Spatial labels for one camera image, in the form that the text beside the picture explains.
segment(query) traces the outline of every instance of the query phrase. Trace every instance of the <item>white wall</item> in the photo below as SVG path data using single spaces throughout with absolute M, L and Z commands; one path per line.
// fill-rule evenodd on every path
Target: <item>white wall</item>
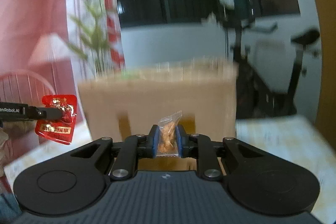
M 266 83 L 274 90 L 288 87 L 295 48 L 290 37 L 311 26 L 319 26 L 315 0 L 298 0 L 301 15 L 259 19 L 258 26 L 278 22 L 278 30 L 271 35 L 246 32 L 243 45 L 251 46 L 250 62 Z M 123 29 L 122 45 L 127 68 L 151 65 L 164 61 L 180 61 L 193 57 L 225 56 L 224 32 L 216 25 L 174 24 Z M 234 43 L 234 32 L 229 33 Z M 315 46 L 321 48 L 320 42 Z M 321 79 L 321 57 L 306 55 L 303 65 L 307 76 L 301 77 L 295 104 L 298 113 L 315 120 Z

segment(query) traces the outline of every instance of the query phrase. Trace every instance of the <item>red package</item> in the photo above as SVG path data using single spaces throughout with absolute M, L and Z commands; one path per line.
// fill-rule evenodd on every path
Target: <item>red package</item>
M 35 132 L 49 140 L 70 144 L 74 134 L 77 116 L 77 97 L 75 95 L 46 95 L 42 97 L 45 107 L 55 107 L 63 112 L 56 121 L 38 120 Z

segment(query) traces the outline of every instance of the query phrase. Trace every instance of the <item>exercise bike seat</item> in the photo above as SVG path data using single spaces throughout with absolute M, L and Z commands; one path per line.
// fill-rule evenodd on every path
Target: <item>exercise bike seat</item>
M 305 48 L 306 46 L 315 43 L 319 38 L 320 32 L 317 29 L 310 29 L 298 37 L 292 37 L 291 42 L 302 45 Z

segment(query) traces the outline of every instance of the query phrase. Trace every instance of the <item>ribbed gray panel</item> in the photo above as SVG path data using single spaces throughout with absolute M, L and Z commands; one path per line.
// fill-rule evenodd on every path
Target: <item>ribbed gray panel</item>
M 236 204 L 221 185 L 198 178 L 194 171 L 138 171 L 115 182 L 96 204 L 67 217 L 44 218 L 24 213 L 14 224 L 319 224 L 303 213 L 272 218 Z

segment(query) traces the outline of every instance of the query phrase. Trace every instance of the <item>snack packet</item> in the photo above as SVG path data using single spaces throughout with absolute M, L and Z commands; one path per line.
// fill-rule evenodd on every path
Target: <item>snack packet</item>
M 178 156 L 175 127 L 182 117 L 182 111 L 162 118 L 159 123 L 159 143 L 156 156 Z
M 77 116 L 77 97 L 75 95 L 46 95 L 42 97 L 45 107 L 55 107 L 63 112 L 56 121 L 38 120 L 35 133 L 46 139 L 71 144 Z

